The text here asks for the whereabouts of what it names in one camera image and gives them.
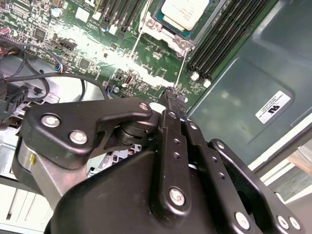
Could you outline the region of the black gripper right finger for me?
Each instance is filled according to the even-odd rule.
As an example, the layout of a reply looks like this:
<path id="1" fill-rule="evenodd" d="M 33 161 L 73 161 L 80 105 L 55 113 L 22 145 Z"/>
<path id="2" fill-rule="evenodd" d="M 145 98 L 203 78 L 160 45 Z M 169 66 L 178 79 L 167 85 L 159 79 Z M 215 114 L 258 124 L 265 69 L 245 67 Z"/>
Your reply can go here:
<path id="1" fill-rule="evenodd" d="M 219 234 L 303 234 L 304 225 L 221 140 L 207 142 L 187 120 L 184 96 L 176 94 L 190 159 L 199 172 Z"/>

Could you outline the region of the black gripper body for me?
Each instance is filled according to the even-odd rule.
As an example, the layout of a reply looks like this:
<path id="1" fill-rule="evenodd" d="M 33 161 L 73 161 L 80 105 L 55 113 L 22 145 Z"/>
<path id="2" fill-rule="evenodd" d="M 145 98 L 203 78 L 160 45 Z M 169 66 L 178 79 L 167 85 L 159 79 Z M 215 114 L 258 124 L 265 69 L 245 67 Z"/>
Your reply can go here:
<path id="1" fill-rule="evenodd" d="M 145 152 L 71 188 L 58 202 L 47 234 L 229 234 L 227 220 L 206 195 L 198 170 L 190 168 L 192 206 L 186 219 L 170 226 L 150 207 L 156 154 Z"/>

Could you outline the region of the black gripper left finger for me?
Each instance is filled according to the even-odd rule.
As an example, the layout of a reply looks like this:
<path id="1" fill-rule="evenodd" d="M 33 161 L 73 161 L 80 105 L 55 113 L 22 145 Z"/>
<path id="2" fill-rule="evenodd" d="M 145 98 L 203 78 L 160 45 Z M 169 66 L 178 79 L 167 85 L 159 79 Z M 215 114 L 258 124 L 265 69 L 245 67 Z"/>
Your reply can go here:
<path id="1" fill-rule="evenodd" d="M 139 153 L 156 154 L 151 208 L 183 219 L 191 209 L 187 142 L 175 89 L 162 113 L 137 97 L 44 104 L 26 111 L 12 170 L 55 210 L 74 186 Z"/>

